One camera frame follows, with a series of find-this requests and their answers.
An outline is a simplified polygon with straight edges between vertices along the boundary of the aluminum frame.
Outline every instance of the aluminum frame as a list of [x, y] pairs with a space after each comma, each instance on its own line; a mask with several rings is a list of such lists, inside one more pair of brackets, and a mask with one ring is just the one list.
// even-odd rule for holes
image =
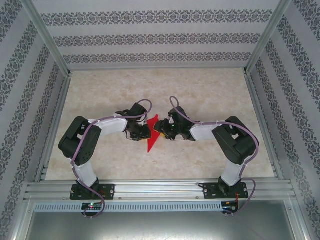
[[57, 106], [57, 109], [54, 113], [54, 117], [52, 120], [53, 124], [49, 130], [48, 141], [47, 141], [45, 148], [44, 148], [44, 155], [41, 159], [41, 162], [39, 165], [39, 170], [36, 173], [35, 182], [40, 182], [43, 179], [43, 177], [46, 176], [50, 157], [51, 157], [51, 154], [52, 154], [52, 151], [54, 148], [54, 144], [55, 144], [55, 140], [56, 140], [56, 136], [57, 136], [57, 132], [58, 132], [58, 127], [59, 127], [61, 115], [64, 110], [66, 98], [68, 95], [71, 79], [72, 79], [72, 73], [68, 74], [65, 77], [65, 80], [64, 80], [64, 83], [62, 86], [63, 90], [62, 90], [62, 93], [60, 94], [60, 97], [58, 100], [58, 106]]
[[[290, 180], [279, 180], [275, 177], [255, 178], [256, 192], [252, 201], [283, 201], [296, 240], [309, 240], [310, 236], [304, 222], [293, 185]], [[198, 183], [218, 182], [217, 179], [186, 179], [186, 180], [108, 180], [103, 184], [116, 184], [114, 200], [108, 203], [163, 203], [163, 202], [194, 202], [208, 204], [235, 199], [204, 199], [202, 188]], [[253, 183], [247, 184], [251, 194]], [[44, 180], [30, 182], [22, 201], [17, 224], [13, 230], [12, 240], [24, 240], [32, 222], [33, 212], [37, 203], [83, 203], [86, 201], [70, 200], [70, 190], [74, 181]]]
[[31, 18], [33, 24], [35, 25], [36, 29], [38, 30], [40, 36], [42, 37], [44, 43], [48, 47], [50, 53], [52, 54], [54, 60], [58, 64], [63, 76], [67, 76], [70, 73], [70, 69], [62, 56], [59, 48], [57, 47], [55, 40], [51, 36], [44, 20], [42, 19], [40, 13], [38, 12], [37, 8], [35, 7], [33, 0], [21, 0], [21, 4], [23, 8], [26, 10], [27, 14]]
[[280, 22], [283, 14], [285, 13], [290, 3], [291, 0], [280, 0], [279, 4], [276, 6], [276, 9], [274, 10], [274, 13], [271, 16], [270, 21], [264, 29], [263, 34], [261, 35], [256, 47], [254, 48], [249, 58], [248, 63], [245, 66], [246, 73], [250, 73], [252, 69], [255, 67], [261, 53], [265, 49], [265, 46], [267, 45], [275, 29], [277, 28], [278, 23]]

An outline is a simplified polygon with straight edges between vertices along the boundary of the beige floor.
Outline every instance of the beige floor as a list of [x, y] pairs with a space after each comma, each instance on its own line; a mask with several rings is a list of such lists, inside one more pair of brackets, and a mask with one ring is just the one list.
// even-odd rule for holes
[[[70, 161], [58, 149], [59, 140], [75, 117], [111, 116], [148, 98], [153, 103], [148, 117], [158, 114], [163, 119], [172, 109], [171, 95], [196, 121], [223, 121], [237, 116], [260, 142], [259, 154], [243, 176], [274, 176], [240, 68], [135, 69], [73, 73], [46, 180], [75, 179]], [[147, 153], [147, 141], [127, 140], [123, 132], [101, 138], [92, 157], [93, 169], [101, 180], [218, 178], [226, 161], [214, 140], [173, 142], [161, 137]]]

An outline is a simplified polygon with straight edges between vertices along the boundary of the metal bar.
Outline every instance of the metal bar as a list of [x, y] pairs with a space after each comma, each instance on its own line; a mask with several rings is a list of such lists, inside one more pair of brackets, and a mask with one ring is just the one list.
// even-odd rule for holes
[[[113, 183], [116, 185], [114, 200], [110, 202], [184, 202], [203, 201], [210, 202], [212, 199], [204, 199], [203, 190], [199, 183], [216, 183], [217, 179], [206, 180], [163, 180], [163, 181], [101, 181], [102, 184]], [[248, 192], [251, 193], [253, 184], [247, 183]], [[253, 201], [261, 200], [287, 200], [288, 196], [295, 198], [293, 186], [289, 180], [276, 178], [257, 178], [257, 187]], [[74, 202], [70, 200], [71, 186], [74, 181], [42, 181], [29, 183], [24, 195], [24, 201], [32, 202]], [[232, 201], [230, 199], [215, 199], [215, 201]]]
[[257, 93], [255, 91], [251, 76], [250, 76], [250, 74], [244, 73], [244, 78], [245, 78], [246, 85], [249, 90], [249, 94], [251, 97], [253, 108], [254, 108], [254, 111], [255, 111], [259, 126], [260, 126], [260, 130], [262, 133], [262, 137], [264, 140], [264, 144], [265, 144], [269, 159], [271, 161], [271, 164], [274, 164], [274, 168], [275, 168], [277, 177], [280, 180], [283, 180], [285, 178], [283, 176], [283, 173], [282, 173], [282, 170], [281, 170], [281, 167], [279, 164], [279, 160], [277, 158], [276, 151], [275, 151], [274, 145], [272, 143], [272, 140], [271, 140], [271, 137], [270, 137], [270, 134], [268, 131], [267, 123], [266, 123], [264, 114], [262, 112], [262, 108], [259, 104], [259, 99], [258, 99]]
[[22, 203], [11, 240], [25, 240], [27, 238], [35, 206], [36, 204], [30, 201]]
[[118, 70], [152, 70], [152, 69], [238, 69], [242, 66], [195, 66], [195, 62], [190, 62], [190, 65], [164, 65], [164, 66], [145, 66], [145, 65], [135, 65], [135, 66], [106, 66], [106, 67], [94, 67], [94, 68], [72, 68], [71, 71], [74, 72], [87, 72], [87, 71], [118, 71]]
[[[79, 213], [82, 210], [80, 202], [39, 202], [36, 203], [36, 213]], [[215, 202], [108, 202], [104, 212], [136, 213], [136, 212], [208, 212], [222, 211], [222, 203]], [[99, 210], [88, 210], [90, 213]]]
[[58, 107], [57, 107], [57, 110], [55, 111], [55, 114], [54, 114], [54, 117], [52, 120], [53, 123], [52, 123], [50, 130], [49, 130], [48, 141], [47, 141], [45, 148], [44, 148], [44, 155], [41, 159], [39, 170], [38, 170], [36, 177], [35, 177], [36, 182], [39, 182], [39, 181], [44, 180], [46, 178], [47, 172], [43, 173], [43, 171], [44, 171], [45, 166], [47, 166], [46, 168], [48, 168], [48, 166], [49, 166], [49, 161], [50, 161], [50, 157], [52, 154], [52, 150], [54, 148], [55, 139], [56, 139], [56, 135], [58, 132], [58, 127], [59, 127], [61, 115], [64, 110], [71, 78], [72, 78], [72, 73], [68, 74], [68, 76], [66, 76], [66, 78], [64, 80], [64, 83], [62, 86], [63, 90], [62, 90], [62, 93], [60, 94], [60, 98], [58, 100], [59, 101]]
[[289, 198], [283, 202], [295, 240], [311, 240], [298, 200]]
[[44, 43], [50, 50], [54, 60], [58, 64], [61, 72], [64, 76], [70, 72], [66, 61], [64, 60], [62, 54], [60, 53], [53, 37], [51, 36], [45, 22], [43, 21], [41, 15], [39, 14], [38, 10], [36, 9], [33, 0], [21, 0], [21, 3], [28, 13], [29, 17], [31, 18], [34, 26], [36, 27], [37, 31], [39, 32], [40, 36], [42, 37]]
[[[255, 177], [255, 182], [257, 184], [262, 183], [281, 183], [281, 184], [291, 184], [291, 180], [281, 180], [275, 177]], [[132, 185], [189, 185], [194, 183], [215, 183], [218, 182], [216, 178], [199, 178], [199, 179], [179, 179], [179, 180], [99, 180], [101, 184], [116, 184], [117, 186], [132, 186]], [[244, 181], [247, 184], [252, 184], [251, 181]], [[42, 182], [29, 182], [28, 186], [41, 186], [41, 185], [72, 185], [74, 180], [45, 180]]]
[[255, 49], [253, 50], [247, 65], [245, 66], [246, 73], [250, 73], [252, 69], [255, 67], [256, 62], [258, 61], [261, 53], [263, 52], [266, 44], [268, 43], [275, 29], [277, 28], [280, 19], [282, 18], [290, 3], [291, 0], [280, 0], [279, 4], [275, 8], [270, 18], [270, 21], [264, 29], [263, 34], [261, 35]]

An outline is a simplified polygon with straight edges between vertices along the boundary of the robotic arm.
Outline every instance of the robotic arm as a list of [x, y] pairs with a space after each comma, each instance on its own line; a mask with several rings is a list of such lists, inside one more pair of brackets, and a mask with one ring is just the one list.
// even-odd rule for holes
[[72, 167], [77, 177], [76, 183], [81, 189], [81, 196], [85, 195], [89, 199], [95, 197], [95, 193], [85, 186], [95, 192], [98, 192], [99, 189], [99, 179], [94, 173], [91, 164], [91, 157], [94, 154], [99, 137], [116, 132], [126, 132], [127, 135], [127, 132], [129, 132], [133, 141], [149, 139], [151, 132], [146, 124], [148, 112], [139, 103], [135, 103], [130, 110], [118, 111], [113, 117], [107, 117], [103, 120], [85, 119], [82, 116], [74, 119], [60, 140], [58, 147], [66, 158], [71, 159], [71, 163], [74, 161]]
[[[179, 106], [179, 102], [177, 107], [174, 106], [172, 98], [175, 97], [172, 96], [170, 98], [173, 109], [168, 113], [169, 118], [158, 121], [154, 126], [154, 130], [172, 141], [176, 140], [177, 135], [181, 135], [185, 140], [190, 141], [216, 139], [228, 159], [224, 172], [218, 180], [218, 186], [214, 187], [214, 191], [218, 192], [216, 198], [221, 198], [219, 196], [234, 198], [235, 193], [238, 195], [237, 189], [240, 186], [242, 186], [242, 190], [244, 189], [243, 185], [245, 183], [241, 183], [241, 179], [245, 166], [258, 153], [259, 142], [257, 138], [235, 116], [229, 117], [224, 122], [192, 121], [187, 117], [182, 107]], [[141, 101], [150, 103], [148, 111], [139, 104]], [[146, 119], [147, 114], [151, 111], [152, 103], [147, 99], [141, 101], [135, 103], [130, 110], [118, 111], [113, 116], [99, 120], [85, 119], [82, 116], [78, 116], [59, 142], [59, 149], [65, 157], [71, 159], [72, 169], [77, 177], [76, 186], [80, 189], [80, 195], [78, 193], [74, 195], [86, 200], [101, 199], [103, 203], [102, 211], [105, 207], [104, 199], [113, 199], [114, 188], [111, 188], [110, 191], [111, 198], [99, 194], [101, 184], [99, 185], [99, 179], [93, 171], [91, 157], [94, 154], [100, 136], [116, 132], [126, 132], [127, 136], [127, 132], [129, 132], [133, 141], [151, 137], [151, 131]], [[251, 197], [248, 198], [248, 193], [246, 193], [244, 198], [248, 198], [249, 201]]]
[[168, 116], [168, 119], [159, 121], [154, 126], [154, 130], [163, 134], [166, 139], [174, 141], [177, 135], [181, 135], [190, 141], [217, 140], [228, 159], [219, 178], [218, 188], [224, 196], [234, 192], [241, 183], [241, 175], [247, 160], [252, 158], [256, 151], [256, 143], [248, 134], [250, 132], [248, 128], [235, 116], [229, 117], [225, 124], [193, 122], [188, 120], [180, 106], [172, 109]]

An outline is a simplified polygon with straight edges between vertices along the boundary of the enclosure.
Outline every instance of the enclosure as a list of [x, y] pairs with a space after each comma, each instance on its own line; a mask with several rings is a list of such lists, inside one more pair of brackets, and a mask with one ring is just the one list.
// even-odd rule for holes
[[[320, 239], [319, 4], [1, 0], [0, 239]], [[85, 219], [58, 148], [73, 120], [141, 99], [163, 120], [170, 96], [195, 121], [237, 116], [256, 136], [246, 209], [226, 217], [235, 199], [199, 188], [224, 172], [216, 140], [160, 137], [147, 152], [117, 132], [92, 156], [112, 200]]]

